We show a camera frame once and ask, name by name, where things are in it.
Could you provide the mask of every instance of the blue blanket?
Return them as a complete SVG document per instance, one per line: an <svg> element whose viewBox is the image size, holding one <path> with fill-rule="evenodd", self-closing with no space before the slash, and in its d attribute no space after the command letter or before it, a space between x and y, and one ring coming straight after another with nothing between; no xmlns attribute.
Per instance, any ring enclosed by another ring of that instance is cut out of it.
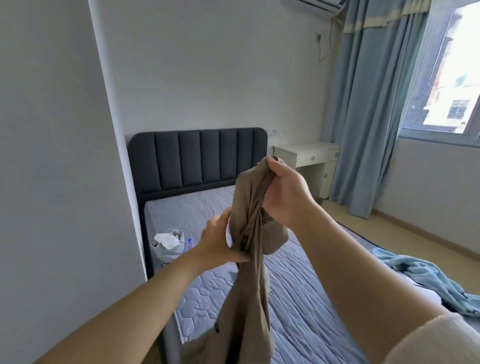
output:
<svg viewBox="0 0 480 364"><path fill-rule="evenodd" d="M480 317L480 296L466 293L435 264L408 255L396 255L382 248L374 248L372 253L391 269L437 292L448 308L461 315Z"/></svg>

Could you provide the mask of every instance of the brown garment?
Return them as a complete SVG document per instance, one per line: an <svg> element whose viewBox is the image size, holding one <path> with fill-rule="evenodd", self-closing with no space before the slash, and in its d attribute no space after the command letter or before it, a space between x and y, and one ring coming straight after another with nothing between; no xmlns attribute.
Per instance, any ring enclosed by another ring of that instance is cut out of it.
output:
<svg viewBox="0 0 480 364"><path fill-rule="evenodd" d="M182 346L183 364L270 363L275 345L264 254L274 253L288 239L287 229L262 209L274 176L264 158L237 178L229 223L232 248L248 252L252 259L240 264L214 327Z"/></svg>

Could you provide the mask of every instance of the person's left arm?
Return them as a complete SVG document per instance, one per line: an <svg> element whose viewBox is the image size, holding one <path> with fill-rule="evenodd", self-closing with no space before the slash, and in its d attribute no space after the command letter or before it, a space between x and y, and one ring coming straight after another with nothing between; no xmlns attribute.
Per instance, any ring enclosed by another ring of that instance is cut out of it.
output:
<svg viewBox="0 0 480 364"><path fill-rule="evenodd" d="M141 363L195 277L249 259L227 245L229 216L227 209L209 220L195 248L71 333L36 364Z"/></svg>

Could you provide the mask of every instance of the bed frame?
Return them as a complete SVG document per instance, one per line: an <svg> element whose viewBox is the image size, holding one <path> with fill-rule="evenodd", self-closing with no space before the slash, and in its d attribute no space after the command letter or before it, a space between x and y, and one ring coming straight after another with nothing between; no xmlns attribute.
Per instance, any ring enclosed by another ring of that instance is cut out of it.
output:
<svg viewBox="0 0 480 364"><path fill-rule="evenodd" d="M154 275L144 207L147 201L234 185L267 151L261 128L146 132L128 143L142 226L145 266Z"/></svg>

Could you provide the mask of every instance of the sleeve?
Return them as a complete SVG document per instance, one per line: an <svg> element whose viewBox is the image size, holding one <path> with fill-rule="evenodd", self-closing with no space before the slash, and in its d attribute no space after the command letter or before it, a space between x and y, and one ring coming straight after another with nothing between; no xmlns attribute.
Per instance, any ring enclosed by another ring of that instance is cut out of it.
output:
<svg viewBox="0 0 480 364"><path fill-rule="evenodd" d="M385 364L480 363L480 334L459 314L437 317L408 334Z"/></svg>

